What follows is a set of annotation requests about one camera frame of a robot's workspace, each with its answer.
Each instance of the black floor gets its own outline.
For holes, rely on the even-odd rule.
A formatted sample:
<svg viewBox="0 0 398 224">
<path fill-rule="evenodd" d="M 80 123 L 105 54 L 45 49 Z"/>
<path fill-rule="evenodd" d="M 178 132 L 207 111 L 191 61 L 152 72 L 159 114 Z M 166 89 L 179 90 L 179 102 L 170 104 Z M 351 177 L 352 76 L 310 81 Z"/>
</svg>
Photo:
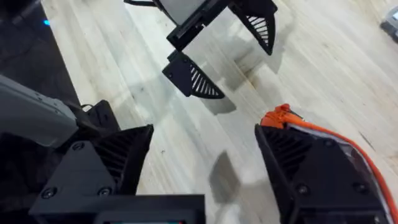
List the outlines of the black floor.
<svg viewBox="0 0 398 224">
<path fill-rule="evenodd" d="M 0 20 L 0 75 L 43 95 L 79 104 L 40 3 Z"/>
</svg>

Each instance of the gray panel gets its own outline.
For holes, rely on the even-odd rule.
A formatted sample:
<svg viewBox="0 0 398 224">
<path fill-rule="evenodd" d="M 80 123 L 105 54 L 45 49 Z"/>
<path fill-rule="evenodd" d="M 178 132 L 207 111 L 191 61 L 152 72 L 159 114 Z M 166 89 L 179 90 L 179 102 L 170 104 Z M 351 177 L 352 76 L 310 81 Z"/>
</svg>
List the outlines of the gray panel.
<svg viewBox="0 0 398 224">
<path fill-rule="evenodd" d="M 160 0 L 177 24 L 183 24 L 206 0 Z"/>
</svg>

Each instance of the gray device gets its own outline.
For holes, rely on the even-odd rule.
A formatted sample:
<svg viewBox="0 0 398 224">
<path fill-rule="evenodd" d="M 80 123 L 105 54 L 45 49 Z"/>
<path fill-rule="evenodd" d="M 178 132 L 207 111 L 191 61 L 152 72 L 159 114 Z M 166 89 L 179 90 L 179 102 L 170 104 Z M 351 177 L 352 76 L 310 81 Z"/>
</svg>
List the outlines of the gray device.
<svg viewBox="0 0 398 224">
<path fill-rule="evenodd" d="M 398 6 L 393 8 L 381 23 L 381 28 L 398 42 Z"/>
<path fill-rule="evenodd" d="M 11 133 L 45 147 L 61 146 L 78 131 L 76 116 L 49 98 L 0 75 L 0 134 Z"/>
</svg>

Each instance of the wooden table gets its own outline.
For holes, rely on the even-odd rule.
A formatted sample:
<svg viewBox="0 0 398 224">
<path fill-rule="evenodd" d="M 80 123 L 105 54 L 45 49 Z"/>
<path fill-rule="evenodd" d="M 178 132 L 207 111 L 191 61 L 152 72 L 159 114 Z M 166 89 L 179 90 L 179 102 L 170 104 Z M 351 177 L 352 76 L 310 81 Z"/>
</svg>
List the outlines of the wooden table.
<svg viewBox="0 0 398 224">
<path fill-rule="evenodd" d="M 162 74 L 173 23 L 122 0 L 43 0 L 81 103 L 108 100 L 122 128 L 155 134 L 139 194 L 206 194 L 208 223 L 278 223 L 254 137 L 290 103 L 355 140 L 398 198 L 398 44 L 379 28 L 397 0 L 277 0 L 274 54 L 225 10 L 189 45 L 226 93 L 184 97 Z"/>
</svg>

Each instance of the screw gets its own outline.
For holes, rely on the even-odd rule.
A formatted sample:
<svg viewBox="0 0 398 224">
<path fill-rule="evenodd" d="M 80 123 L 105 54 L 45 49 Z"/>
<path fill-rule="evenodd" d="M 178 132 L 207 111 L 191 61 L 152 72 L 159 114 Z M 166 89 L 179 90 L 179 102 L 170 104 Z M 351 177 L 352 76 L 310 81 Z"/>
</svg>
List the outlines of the screw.
<svg viewBox="0 0 398 224">
<path fill-rule="evenodd" d="M 77 143 L 73 144 L 72 149 L 77 151 L 77 150 L 83 149 L 84 146 L 85 146 L 84 142 L 77 142 Z"/>
<path fill-rule="evenodd" d="M 304 185 L 304 184 L 299 184 L 297 187 L 297 192 L 301 195 L 308 195 L 310 193 L 310 189 Z"/>
<path fill-rule="evenodd" d="M 326 141 L 325 141 L 325 145 L 326 145 L 327 147 L 331 147 L 331 146 L 333 146 L 333 142 L 332 142 L 331 140 L 326 140 Z"/>
<path fill-rule="evenodd" d="M 108 196 L 112 193 L 112 188 L 110 187 L 103 187 L 98 191 L 99 196 Z"/>
<path fill-rule="evenodd" d="M 52 198 L 56 193 L 57 193 L 57 188 L 56 187 L 47 188 L 42 193 L 42 199 Z"/>
<path fill-rule="evenodd" d="M 356 192 L 360 194 L 367 194 L 368 188 L 364 184 L 353 183 L 353 188 Z"/>
</svg>

